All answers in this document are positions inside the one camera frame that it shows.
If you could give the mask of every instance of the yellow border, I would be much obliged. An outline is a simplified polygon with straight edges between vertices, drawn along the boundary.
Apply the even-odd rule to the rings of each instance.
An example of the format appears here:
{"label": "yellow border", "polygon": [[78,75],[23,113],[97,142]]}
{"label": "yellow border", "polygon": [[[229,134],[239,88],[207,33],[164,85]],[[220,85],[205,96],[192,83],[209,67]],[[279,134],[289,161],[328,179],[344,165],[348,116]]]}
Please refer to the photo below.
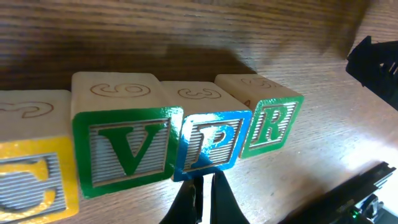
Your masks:
{"label": "yellow border", "polygon": [[52,152],[56,152],[59,159],[67,209],[60,213],[44,215],[21,223],[48,223],[73,216],[79,212],[76,165],[72,142],[69,137],[4,142],[0,143],[0,151],[2,151],[0,159],[12,159]]}

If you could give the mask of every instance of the wooden table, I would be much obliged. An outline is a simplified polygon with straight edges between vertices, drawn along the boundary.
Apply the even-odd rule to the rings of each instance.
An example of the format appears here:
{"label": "wooden table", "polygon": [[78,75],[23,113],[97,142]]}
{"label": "wooden table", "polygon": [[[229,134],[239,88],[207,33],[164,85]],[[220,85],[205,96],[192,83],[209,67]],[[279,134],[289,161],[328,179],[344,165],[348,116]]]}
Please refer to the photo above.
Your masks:
{"label": "wooden table", "polygon": [[[277,223],[376,161],[398,167],[398,112],[345,72],[352,44],[398,39],[396,3],[203,2],[1,1],[1,89],[70,89],[79,71],[200,81],[258,73],[303,94],[285,147],[225,172],[251,223]],[[78,215],[57,223],[158,223],[180,185],[82,199]]]}

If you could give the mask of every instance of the green border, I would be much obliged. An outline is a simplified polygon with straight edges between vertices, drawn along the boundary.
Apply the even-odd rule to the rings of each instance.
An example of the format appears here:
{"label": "green border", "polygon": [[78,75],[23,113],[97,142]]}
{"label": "green border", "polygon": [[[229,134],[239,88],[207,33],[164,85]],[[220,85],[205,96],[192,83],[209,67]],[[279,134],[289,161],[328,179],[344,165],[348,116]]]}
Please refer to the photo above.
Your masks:
{"label": "green border", "polygon": [[[167,147],[165,170],[162,173],[124,180],[93,187],[91,180],[90,126],[95,124],[144,121],[148,119],[170,119],[170,136]],[[87,111],[76,114],[72,121],[75,154],[79,170],[80,186],[85,198],[126,190],[170,178],[177,159],[178,139],[182,125],[183,109],[179,106],[149,109],[111,111]]]}
{"label": "green border", "polygon": [[[290,121],[289,126],[286,128],[285,132],[285,137],[280,143],[277,144],[271,144],[270,146],[265,146],[265,147],[260,147],[258,149],[253,149],[250,150],[249,147],[251,145],[251,139],[253,138],[254,130],[256,128],[256,124],[260,118],[260,114],[262,111],[262,108],[264,106],[270,106],[270,105],[280,105],[283,103],[291,103],[291,102],[297,102],[297,107],[292,115],[292,120]],[[241,159],[245,159],[248,157],[256,156],[265,152],[270,152],[276,149],[280,149],[286,142],[287,136],[290,133],[290,130],[292,129],[292,125],[300,111],[301,105],[304,102],[304,96],[293,96],[293,97],[286,97],[286,98],[273,98],[273,99],[266,99],[266,100],[261,100],[258,102],[256,106],[256,110],[253,112],[253,119],[251,121],[251,125],[249,128],[248,135],[246,136],[246,142],[244,143],[244,147],[242,150],[242,153],[240,155]]]}

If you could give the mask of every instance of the toy block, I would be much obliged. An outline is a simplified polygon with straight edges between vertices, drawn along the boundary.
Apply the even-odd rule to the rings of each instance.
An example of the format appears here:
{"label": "toy block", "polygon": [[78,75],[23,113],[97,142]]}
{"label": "toy block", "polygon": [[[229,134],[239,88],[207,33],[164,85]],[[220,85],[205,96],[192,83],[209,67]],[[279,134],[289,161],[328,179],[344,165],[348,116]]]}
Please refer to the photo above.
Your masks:
{"label": "toy block", "polygon": [[280,149],[286,142],[304,97],[260,75],[217,75],[215,84],[253,111],[244,159]]}
{"label": "toy block", "polygon": [[72,126],[83,195],[170,178],[182,116],[152,74],[74,74]]}
{"label": "toy block", "polygon": [[0,91],[0,223],[78,213],[70,92]]}
{"label": "toy block", "polygon": [[162,82],[184,109],[174,181],[234,166],[252,112],[212,82]]}

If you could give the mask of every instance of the black object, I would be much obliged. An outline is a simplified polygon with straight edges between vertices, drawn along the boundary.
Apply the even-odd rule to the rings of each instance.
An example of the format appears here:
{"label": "black object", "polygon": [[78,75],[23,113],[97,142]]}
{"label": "black object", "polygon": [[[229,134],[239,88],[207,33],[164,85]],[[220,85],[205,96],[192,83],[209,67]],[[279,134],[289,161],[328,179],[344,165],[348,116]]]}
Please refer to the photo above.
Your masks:
{"label": "black object", "polygon": [[373,193],[395,171],[382,162],[288,215],[279,224],[374,223],[382,203]]}
{"label": "black object", "polygon": [[347,59],[346,71],[398,110],[398,41],[372,44],[367,36]]}
{"label": "black object", "polygon": [[[184,181],[169,212],[160,224],[197,224],[203,213],[203,177]],[[211,224],[249,224],[239,209],[223,172],[217,172],[211,182]]]}

